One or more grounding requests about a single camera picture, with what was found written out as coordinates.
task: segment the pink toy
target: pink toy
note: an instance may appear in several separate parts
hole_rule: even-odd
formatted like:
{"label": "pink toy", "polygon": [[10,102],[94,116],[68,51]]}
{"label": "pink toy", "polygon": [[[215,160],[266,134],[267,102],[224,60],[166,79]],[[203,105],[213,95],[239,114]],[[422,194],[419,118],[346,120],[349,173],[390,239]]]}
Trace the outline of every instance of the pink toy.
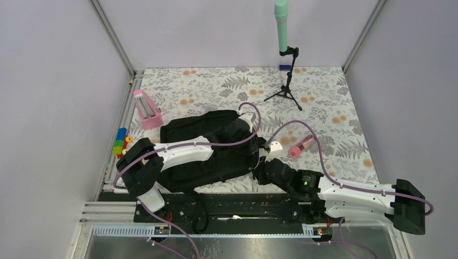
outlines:
{"label": "pink toy", "polygon": [[315,139],[313,138],[313,136],[306,136],[303,141],[301,141],[299,144],[297,144],[289,150],[290,156],[293,158],[297,158],[302,151],[308,149],[313,143],[315,143]]}
{"label": "pink toy", "polygon": [[143,90],[133,92],[135,104],[137,105],[138,114],[142,120],[144,129],[153,129],[162,126],[162,115],[160,109],[156,106],[153,100]]}

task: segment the white wall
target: white wall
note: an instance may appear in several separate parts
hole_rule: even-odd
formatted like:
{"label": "white wall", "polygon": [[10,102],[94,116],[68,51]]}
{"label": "white wall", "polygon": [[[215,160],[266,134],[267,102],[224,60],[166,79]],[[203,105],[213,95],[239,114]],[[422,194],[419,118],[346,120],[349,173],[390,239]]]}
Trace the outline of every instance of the white wall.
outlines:
{"label": "white wall", "polygon": [[418,258],[457,258],[458,2],[388,1],[347,73],[383,182],[407,179],[435,205]]}
{"label": "white wall", "polygon": [[[278,66],[276,0],[100,0],[137,69]],[[288,0],[299,66],[341,66],[377,0]],[[290,64],[291,57],[282,59]]]}
{"label": "white wall", "polygon": [[65,258],[129,77],[89,1],[0,3],[0,258]]}

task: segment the floral tablecloth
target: floral tablecloth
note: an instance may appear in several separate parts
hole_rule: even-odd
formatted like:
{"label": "floral tablecloth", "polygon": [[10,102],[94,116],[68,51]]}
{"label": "floral tablecloth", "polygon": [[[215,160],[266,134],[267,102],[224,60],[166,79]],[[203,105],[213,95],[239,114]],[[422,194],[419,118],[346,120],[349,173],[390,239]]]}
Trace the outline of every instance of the floral tablecloth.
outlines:
{"label": "floral tablecloth", "polygon": [[[378,183],[371,155],[356,115],[345,76],[340,67],[298,67],[294,69],[290,88],[302,106],[299,111],[292,100],[274,97],[286,83],[286,72],[277,67],[227,67],[188,69],[146,69],[141,89],[161,108],[164,123],[172,119],[200,115],[208,104],[219,110],[236,110],[243,101],[257,105],[262,116],[259,136],[268,139],[283,123],[299,119],[315,129],[322,145],[325,165],[338,178]],[[283,145],[281,160],[295,169],[322,171],[316,144],[298,158],[287,152],[301,141],[308,130],[291,124],[275,138]],[[129,135],[130,146],[140,138],[159,142],[159,128],[145,131],[135,110]],[[203,193],[282,192],[274,185],[260,186],[251,174],[226,182],[196,188]]]}

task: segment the wire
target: wire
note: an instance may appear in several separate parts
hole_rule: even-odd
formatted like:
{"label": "wire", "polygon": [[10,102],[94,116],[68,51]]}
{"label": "wire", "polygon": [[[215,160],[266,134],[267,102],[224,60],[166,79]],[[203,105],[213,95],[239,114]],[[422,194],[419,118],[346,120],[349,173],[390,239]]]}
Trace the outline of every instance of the wire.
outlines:
{"label": "wire", "polygon": [[160,246],[160,247],[162,247],[162,248],[165,248],[165,249],[167,249],[167,250],[170,251],[170,252],[173,252],[174,254],[178,255],[179,257],[181,257],[181,258],[183,258],[183,259],[188,259],[186,256],[182,255],[180,252],[178,252],[178,251],[176,251],[176,250],[174,250],[174,249],[172,249],[172,248],[170,248],[170,247],[168,247],[168,246],[166,246],[166,245],[164,245],[164,244],[161,244],[160,242],[156,242],[156,241],[154,241],[154,240],[149,240],[149,239],[147,240],[147,242],[152,243],[153,246],[157,244],[158,246]]}
{"label": "wire", "polygon": [[172,221],[172,212],[168,212],[165,215],[167,216],[167,221],[171,222]]}
{"label": "wire", "polygon": [[[328,241],[328,242],[302,242],[302,243],[304,243],[304,244],[317,244],[319,246],[327,245],[327,244],[336,244],[336,243],[343,244],[343,242],[341,240]],[[359,242],[355,242],[355,241],[345,241],[345,243],[352,244],[354,246],[358,246],[358,247],[361,247],[363,249],[366,249],[369,253],[371,253],[374,256],[375,259],[379,259],[377,254],[370,247],[366,246],[365,244],[362,244],[362,243],[359,243]]]}
{"label": "wire", "polygon": [[374,255],[375,259],[378,259],[377,255],[375,254],[375,252],[374,252],[371,248],[369,248],[369,247],[367,247],[367,246],[365,246],[365,245],[363,245],[363,244],[360,244],[360,243],[356,243],[356,242],[352,242],[352,241],[345,241],[345,240],[344,240],[344,238],[343,238],[344,236],[342,235],[342,223],[343,223],[344,219],[345,219],[345,217],[342,217],[342,218],[340,219],[340,221],[339,221],[339,236],[340,236],[340,242],[342,242],[342,244],[344,244],[345,248],[347,248],[347,250],[350,252],[350,254],[352,254],[354,257],[356,257],[356,258],[358,258],[358,259],[362,259],[362,257],[360,257],[359,255],[357,255],[357,254],[348,246],[349,243],[352,243],[352,244],[356,244],[357,246],[364,247],[364,248],[365,248],[366,250],[368,250],[372,255]]}
{"label": "wire", "polygon": [[324,158],[323,158],[323,152],[321,150],[320,140],[318,139],[318,137],[315,134],[315,132],[313,131],[313,129],[303,121],[291,120],[291,121],[288,121],[287,123],[283,124],[280,128],[278,128],[277,131],[275,131],[273,133],[271,138],[267,141],[267,145],[269,145],[272,142],[273,138],[278,134],[278,132],[280,132],[280,130],[282,130],[284,127],[288,126],[289,124],[295,123],[295,122],[306,126],[308,128],[308,130],[311,132],[311,134],[313,135],[313,137],[315,138],[316,144],[318,145],[318,154],[320,155],[321,168],[323,169],[323,173],[325,174],[326,178],[329,179],[329,181],[331,181],[333,184],[338,185],[341,188],[348,188],[348,189],[351,189],[351,190],[357,190],[357,191],[365,192],[365,193],[374,193],[374,194],[381,194],[381,195],[394,195],[394,196],[399,196],[399,197],[404,197],[404,198],[408,198],[408,199],[411,199],[411,200],[419,201],[419,202],[425,203],[425,204],[427,204],[429,206],[429,211],[427,211],[425,213],[425,215],[430,215],[431,213],[433,213],[433,211],[434,211],[433,204],[431,202],[425,200],[425,199],[422,199],[422,198],[419,198],[419,197],[415,197],[415,196],[412,196],[412,195],[407,195],[407,194],[404,194],[404,193],[383,192],[382,190],[370,190],[370,189],[364,189],[364,188],[355,187],[355,186],[351,186],[351,185],[344,185],[343,183],[337,182],[337,179],[334,180],[332,178],[332,176],[330,176],[328,171],[326,170],[325,161],[324,161]]}
{"label": "wire", "polygon": [[[142,207],[145,209],[146,212],[148,212],[151,216],[153,216],[155,219],[161,221],[161,222],[164,222],[166,224],[170,224],[172,225],[174,228],[178,229],[181,233],[183,233],[183,235],[185,235],[187,237],[187,239],[189,239],[189,241],[191,242],[192,244],[192,247],[194,248],[194,251],[196,251],[196,258],[197,259],[200,259],[200,253],[199,253],[199,249],[197,249],[197,245],[196,243],[194,243],[194,240],[189,236],[188,233],[186,233],[186,231],[184,231],[181,227],[179,227],[178,225],[172,223],[172,222],[169,222],[169,221],[166,221],[164,219],[162,219],[161,217],[159,217],[158,215],[154,214],[150,209],[148,209],[148,207],[146,205],[144,205],[141,201],[140,201],[140,204],[142,205]],[[166,247],[166,246],[162,246],[164,247],[165,249],[168,249],[172,252],[174,252],[175,254],[177,255],[181,255],[179,252],[177,252],[176,250],[173,250],[172,248],[170,247]]]}
{"label": "wire", "polygon": [[[253,140],[253,142],[254,142],[254,145],[255,145],[256,147],[258,147],[258,144],[256,144],[256,138]],[[258,166],[259,166],[259,161],[261,161],[261,154],[259,153],[259,149],[258,149],[258,162],[256,163],[256,166],[252,169],[252,172],[253,172],[253,170],[255,170],[256,168],[258,168]]]}
{"label": "wire", "polygon": [[237,141],[237,142],[233,142],[233,143],[206,143],[206,142],[197,142],[196,145],[203,145],[203,146],[216,146],[216,147],[231,147],[231,146],[237,146],[237,145],[240,145],[240,144],[243,144],[249,140],[251,140],[256,134],[257,132],[259,131],[259,129],[261,128],[261,113],[259,112],[258,108],[256,107],[256,105],[252,104],[252,103],[248,103],[248,102],[244,102],[244,103],[241,103],[239,105],[239,110],[240,108],[242,107],[242,105],[245,105],[245,104],[248,104],[250,105],[251,107],[253,107],[257,114],[258,114],[258,124],[256,125],[256,129],[253,131],[253,133],[251,133],[251,135],[244,139],[244,140],[240,140],[240,141]]}

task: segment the black backpack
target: black backpack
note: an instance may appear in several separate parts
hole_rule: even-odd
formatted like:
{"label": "black backpack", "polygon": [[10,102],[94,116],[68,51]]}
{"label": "black backpack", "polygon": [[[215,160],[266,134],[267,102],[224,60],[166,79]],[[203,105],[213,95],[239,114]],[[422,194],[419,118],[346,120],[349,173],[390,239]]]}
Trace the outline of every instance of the black backpack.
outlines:
{"label": "black backpack", "polygon": [[[236,111],[221,110],[172,120],[160,128],[160,142],[191,142],[201,135],[213,143],[237,142],[251,135],[247,123],[238,117]],[[122,179],[132,196],[146,193],[156,181],[172,193],[189,193],[196,187],[251,172],[259,160],[259,147],[265,142],[265,139],[255,135],[250,141],[237,146],[213,146],[213,154],[208,160],[177,165],[162,172],[162,158],[152,155],[145,165],[137,163],[127,170]],[[148,138],[138,140],[116,164],[118,171],[153,149],[154,144]]]}

